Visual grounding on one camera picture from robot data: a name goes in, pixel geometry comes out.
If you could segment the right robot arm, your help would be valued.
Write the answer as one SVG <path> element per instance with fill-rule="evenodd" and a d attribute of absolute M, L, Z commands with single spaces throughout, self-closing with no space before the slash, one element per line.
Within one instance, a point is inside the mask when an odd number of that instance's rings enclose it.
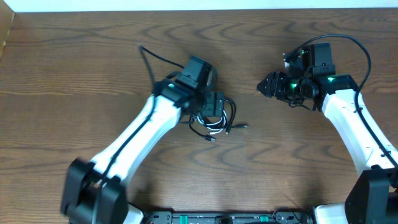
<path fill-rule="evenodd" d="M 342 138 L 359 175 L 342 203 L 313 209 L 314 223 L 397 223 L 397 149 L 366 108 L 348 74 L 336 73 L 328 43 L 299 47 L 285 56 L 287 72 L 271 72 L 257 84 L 264 96 L 290 107 L 313 101 Z"/>

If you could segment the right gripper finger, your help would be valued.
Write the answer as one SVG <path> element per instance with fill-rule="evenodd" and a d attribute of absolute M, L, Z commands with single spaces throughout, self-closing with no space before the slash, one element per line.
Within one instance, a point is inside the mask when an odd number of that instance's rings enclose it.
<path fill-rule="evenodd" d="M 266 97 L 273 97 L 274 91 L 273 89 L 269 89 L 267 86 L 257 86 L 257 90 L 262 93 Z"/>
<path fill-rule="evenodd" d="M 262 81 L 257 84 L 257 89 L 266 89 L 272 81 L 273 74 L 268 74 Z"/>

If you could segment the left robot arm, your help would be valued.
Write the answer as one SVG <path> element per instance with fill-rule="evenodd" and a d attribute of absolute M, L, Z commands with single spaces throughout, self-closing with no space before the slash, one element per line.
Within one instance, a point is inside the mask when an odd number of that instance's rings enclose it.
<path fill-rule="evenodd" d="M 130 223 L 144 220 L 127 190 L 142 161 L 185 114 L 201 113 L 218 80 L 216 68 L 192 56 L 180 72 L 155 82 L 135 120 L 90 161 L 75 159 L 67 170 L 60 205 L 70 223 Z"/>

